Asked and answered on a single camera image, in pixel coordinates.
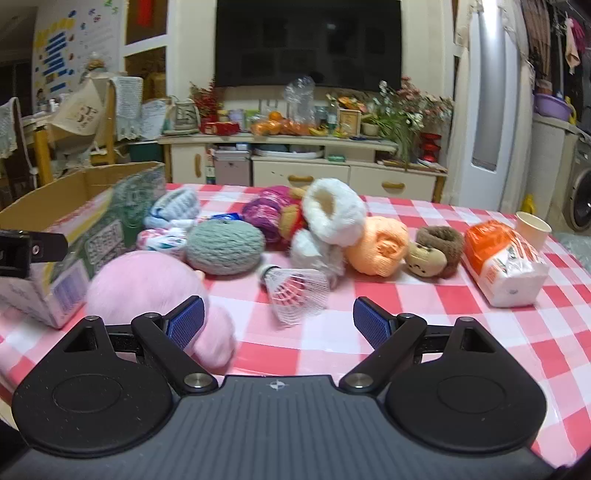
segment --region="television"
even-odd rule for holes
[[[216,86],[400,88],[399,0],[217,0],[216,23]]]

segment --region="cabinet drawer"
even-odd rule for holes
[[[171,145],[174,183],[206,183],[207,154],[204,145]]]
[[[349,186],[359,195],[410,200],[433,198],[435,177],[380,168],[351,167]]]
[[[344,165],[253,161],[252,168],[255,187],[301,187],[318,179],[338,179],[344,183],[349,181],[349,167]]]

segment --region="potted plant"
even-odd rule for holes
[[[368,113],[361,117],[361,131],[368,137],[377,137],[379,135],[378,116],[375,113]]]
[[[191,83],[190,90],[191,98],[195,102],[197,110],[199,110],[202,125],[217,122],[217,111],[221,110],[222,103],[216,92],[215,78],[212,78],[211,82],[209,82],[208,88],[199,88],[194,83]]]
[[[410,160],[413,145],[424,129],[436,129],[453,113],[453,100],[421,92],[409,77],[402,77],[402,88],[393,90],[385,81],[379,83],[380,97],[370,119],[379,128],[379,135],[398,144],[399,156]]]

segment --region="shelf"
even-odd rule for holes
[[[402,167],[387,167],[385,165],[379,165],[377,163],[366,162],[366,161],[350,161],[347,160],[345,162],[334,162],[328,161],[325,158],[312,158],[306,160],[299,160],[299,159],[292,159],[292,158],[281,158],[281,157],[259,157],[257,155],[253,155],[251,157],[252,161],[272,161],[272,162],[282,162],[282,163],[309,163],[309,164],[317,164],[317,165],[337,165],[337,166],[345,166],[345,167],[366,167],[366,168],[375,168],[377,170],[387,170],[387,171],[399,171],[399,172],[406,172],[406,173],[413,173],[416,175],[422,175],[427,177],[447,177],[447,173],[441,171],[433,171],[433,170],[426,170],[424,168],[413,168],[414,166],[410,165],[409,168],[404,169]]]
[[[388,140],[349,140],[335,137],[295,137],[292,135],[269,135],[256,137],[252,134],[236,134],[229,137],[217,135],[185,135],[178,137],[160,137],[161,145],[179,144],[208,144],[208,143],[259,143],[259,144],[288,144],[288,145],[322,145],[324,147],[364,148],[385,152],[398,151],[398,145]]]

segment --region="bubble wrap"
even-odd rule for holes
[[[591,238],[573,233],[553,233],[566,250],[581,262],[581,265],[591,273]]]

